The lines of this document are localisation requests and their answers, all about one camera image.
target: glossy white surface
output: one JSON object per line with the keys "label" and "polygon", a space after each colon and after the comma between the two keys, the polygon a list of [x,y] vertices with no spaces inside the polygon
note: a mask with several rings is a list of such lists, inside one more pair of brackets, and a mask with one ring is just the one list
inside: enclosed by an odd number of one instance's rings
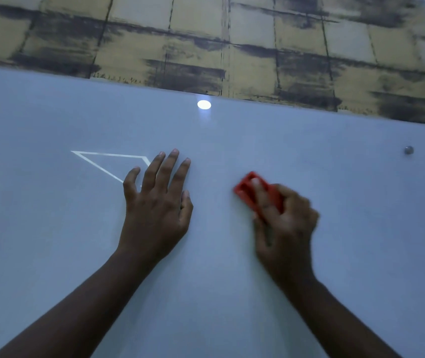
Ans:
{"label": "glossy white surface", "polygon": [[232,193],[250,170],[311,199],[318,277],[399,353],[425,357],[425,126],[197,101],[0,70],[0,347],[114,251],[118,180],[177,147],[192,159],[190,230],[95,357],[325,356],[254,256]]}

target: hand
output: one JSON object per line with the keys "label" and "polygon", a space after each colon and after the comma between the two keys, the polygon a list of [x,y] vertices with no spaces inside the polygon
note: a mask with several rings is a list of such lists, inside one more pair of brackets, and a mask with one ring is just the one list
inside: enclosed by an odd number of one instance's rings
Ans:
{"label": "hand", "polygon": [[319,220],[319,213],[311,208],[308,199],[297,192],[275,185],[284,197],[284,213],[281,215],[260,182],[253,180],[253,184],[259,208],[271,228],[268,243],[265,223],[257,214],[254,215],[257,257],[286,295],[294,294],[301,283],[315,279],[311,237]]}
{"label": "hand", "polygon": [[181,163],[168,188],[178,156],[179,151],[174,149],[162,163],[165,153],[160,152],[146,169],[139,193],[135,186],[139,167],[133,168],[123,182],[126,217],[117,252],[132,253],[149,269],[171,252],[188,231],[191,220],[189,192],[182,192],[189,158]]}

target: right hand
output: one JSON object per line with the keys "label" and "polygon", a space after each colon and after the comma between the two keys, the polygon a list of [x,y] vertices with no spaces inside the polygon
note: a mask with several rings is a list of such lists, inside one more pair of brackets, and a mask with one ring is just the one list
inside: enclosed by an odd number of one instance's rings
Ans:
{"label": "right hand", "polygon": [[312,270],[311,238],[319,220],[319,213],[311,208],[308,199],[277,184],[274,186],[284,197],[284,213],[281,215],[260,182],[253,180],[253,185],[257,204],[271,231],[268,239],[266,224],[254,214],[257,257],[286,295],[295,294],[302,283],[315,279]]}

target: left hand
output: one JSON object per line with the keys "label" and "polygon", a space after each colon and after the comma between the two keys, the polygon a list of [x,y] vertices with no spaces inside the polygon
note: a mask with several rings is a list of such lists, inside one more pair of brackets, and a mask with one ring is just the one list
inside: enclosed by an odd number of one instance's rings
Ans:
{"label": "left hand", "polygon": [[188,231],[193,205],[189,192],[182,191],[191,160],[186,158],[171,177],[179,151],[166,161],[160,152],[146,169],[141,192],[136,190],[140,168],[133,168],[123,182],[126,217],[117,252],[127,252],[152,269],[167,256]]}

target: metal screw head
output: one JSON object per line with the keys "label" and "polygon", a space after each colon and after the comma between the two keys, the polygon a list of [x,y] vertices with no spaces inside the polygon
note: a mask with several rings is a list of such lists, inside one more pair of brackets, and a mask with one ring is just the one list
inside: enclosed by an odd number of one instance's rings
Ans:
{"label": "metal screw head", "polygon": [[413,149],[411,145],[409,145],[408,147],[405,147],[405,150],[404,150],[406,155],[412,155],[414,151],[415,150]]}

